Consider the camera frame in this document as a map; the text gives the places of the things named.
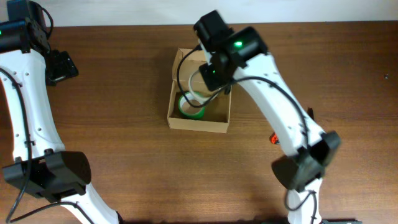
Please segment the green tape roll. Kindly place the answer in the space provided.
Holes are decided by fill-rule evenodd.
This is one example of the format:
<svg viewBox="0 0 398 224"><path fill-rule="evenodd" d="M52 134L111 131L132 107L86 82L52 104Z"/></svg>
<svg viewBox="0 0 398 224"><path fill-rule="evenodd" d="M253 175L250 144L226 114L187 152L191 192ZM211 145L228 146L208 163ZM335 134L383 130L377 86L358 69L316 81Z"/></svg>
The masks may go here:
<svg viewBox="0 0 398 224"><path fill-rule="evenodd" d="M190 104L190 100L192 100L192 96L189 92L185 92L186 98L181 95L178 99L178 110L181 112L182 116L187 119L199 120L202 119L205 115L205 107L195 108Z"/></svg>

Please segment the brown cardboard box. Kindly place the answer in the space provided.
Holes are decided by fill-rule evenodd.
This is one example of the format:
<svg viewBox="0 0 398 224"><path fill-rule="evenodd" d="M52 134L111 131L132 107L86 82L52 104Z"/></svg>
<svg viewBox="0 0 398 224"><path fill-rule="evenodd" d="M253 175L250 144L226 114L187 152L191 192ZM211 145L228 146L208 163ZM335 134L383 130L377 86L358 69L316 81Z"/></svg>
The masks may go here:
<svg viewBox="0 0 398 224"><path fill-rule="evenodd" d="M189 88L202 98L212 95L203 81L198 68L206 62L204 53L199 50L191 53L189 49L178 49L172 67L172 87L170 93L167 121L171 129L226 133L229 127L231 95L220 93L202 108L189 92Z"/></svg>

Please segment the orange utility knife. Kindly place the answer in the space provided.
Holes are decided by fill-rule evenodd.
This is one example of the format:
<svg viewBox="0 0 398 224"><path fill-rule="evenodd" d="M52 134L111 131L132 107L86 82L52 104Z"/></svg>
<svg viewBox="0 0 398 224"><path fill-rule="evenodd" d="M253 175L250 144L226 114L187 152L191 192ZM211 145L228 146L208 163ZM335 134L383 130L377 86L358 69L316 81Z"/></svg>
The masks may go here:
<svg viewBox="0 0 398 224"><path fill-rule="evenodd" d="M269 137L269 140L270 140L270 142L271 142L272 144L276 144L276 145L280 144L279 138L278 138L278 136L276 135L275 132L273 132L273 133L271 134L271 136Z"/></svg>

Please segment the beige masking tape roll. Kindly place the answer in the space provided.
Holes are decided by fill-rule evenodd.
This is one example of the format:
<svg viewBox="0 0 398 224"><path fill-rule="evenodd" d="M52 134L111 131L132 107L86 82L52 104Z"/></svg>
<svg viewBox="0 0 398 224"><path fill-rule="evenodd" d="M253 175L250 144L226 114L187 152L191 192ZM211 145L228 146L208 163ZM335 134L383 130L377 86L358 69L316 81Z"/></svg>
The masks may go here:
<svg viewBox="0 0 398 224"><path fill-rule="evenodd" d="M190 95L191 95L192 98L193 98L192 100L190 100L190 103L191 103L193 106L202 105L202 104L204 104L206 101L213 101L213 100L218 96L218 94L216 94L215 96L203 96L201 93L199 93L199 92L197 92L197 91L195 91L195 90L193 89L193 78L194 78L196 75L198 75L198 74L199 74L199 70L193 72L193 73L190 75L189 79L188 79L188 90L189 90L189 92L190 92Z"/></svg>

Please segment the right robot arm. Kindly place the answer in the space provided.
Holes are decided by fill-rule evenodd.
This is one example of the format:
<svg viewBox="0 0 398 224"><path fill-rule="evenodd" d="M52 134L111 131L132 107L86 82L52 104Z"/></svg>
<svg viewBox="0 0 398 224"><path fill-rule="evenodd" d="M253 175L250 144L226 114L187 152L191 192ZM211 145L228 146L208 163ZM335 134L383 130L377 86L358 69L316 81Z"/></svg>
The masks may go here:
<svg viewBox="0 0 398 224"><path fill-rule="evenodd" d="M319 191L341 139L326 132L305 111L282 78L272 54L253 27L235 32L218 11L193 26L206 64L199 71L210 91L240 85L254 100L278 137L284 156L272 163L286 188L289 223L321 223Z"/></svg>

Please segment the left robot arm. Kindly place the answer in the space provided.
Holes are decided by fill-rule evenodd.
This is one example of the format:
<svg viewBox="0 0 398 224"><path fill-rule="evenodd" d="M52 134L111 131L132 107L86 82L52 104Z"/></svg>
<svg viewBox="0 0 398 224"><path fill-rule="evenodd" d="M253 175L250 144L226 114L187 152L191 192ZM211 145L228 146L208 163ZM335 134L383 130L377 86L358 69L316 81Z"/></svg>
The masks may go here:
<svg viewBox="0 0 398 224"><path fill-rule="evenodd" d="M1 85L9 110L14 162L2 170L5 181L62 206L82 223L122 223L91 182L84 153L67 151L53 121L47 87L78 75L66 51L50 46L53 19L34 1L6 3L1 23Z"/></svg>

